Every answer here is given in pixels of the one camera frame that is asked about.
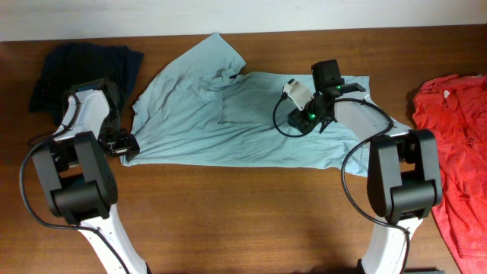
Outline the red t-shirt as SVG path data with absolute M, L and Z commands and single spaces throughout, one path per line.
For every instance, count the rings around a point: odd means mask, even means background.
M 434 133 L 443 200 L 438 230 L 462 273 L 486 271 L 486 76 L 448 75 L 412 100 L 418 129 Z

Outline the folded dark navy garment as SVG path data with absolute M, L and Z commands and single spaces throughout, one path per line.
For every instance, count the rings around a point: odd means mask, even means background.
M 71 86 L 108 78 L 116 85 L 117 107 L 122 110 L 135 87 L 144 54 L 127 46 L 65 43 L 44 59 L 43 68 L 30 97 L 31 113 L 45 112 L 62 120 L 64 93 Z

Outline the light blue t-shirt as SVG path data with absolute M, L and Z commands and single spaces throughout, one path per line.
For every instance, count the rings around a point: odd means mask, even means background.
M 301 137 L 281 100 L 288 75 L 243 73 L 245 60 L 214 33 L 168 64 L 134 103 L 132 134 L 140 164 L 344 169 L 365 176 L 369 150 L 341 123 Z

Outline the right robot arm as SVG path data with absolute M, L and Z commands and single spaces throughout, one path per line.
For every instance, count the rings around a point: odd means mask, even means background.
M 412 236 L 442 200 L 437 142 L 428 129 L 414 130 L 382 110 L 359 83 L 346 83 L 335 59 L 311 67 L 314 89 L 291 79 L 282 100 L 295 108 L 288 124 L 304 137 L 315 128 L 341 123 L 360 138 L 343 164 L 363 147 L 369 149 L 367 195 L 374 216 L 371 240 L 353 273 L 405 273 Z

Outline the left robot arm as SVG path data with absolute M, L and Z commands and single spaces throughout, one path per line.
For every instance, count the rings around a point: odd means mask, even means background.
M 140 147 L 120 126 L 123 93 L 108 78 L 65 91 L 59 128 L 27 153 L 47 206 L 65 220 L 61 230 L 80 232 L 108 273 L 149 273 L 119 218 L 118 188 L 109 157 L 132 160 Z

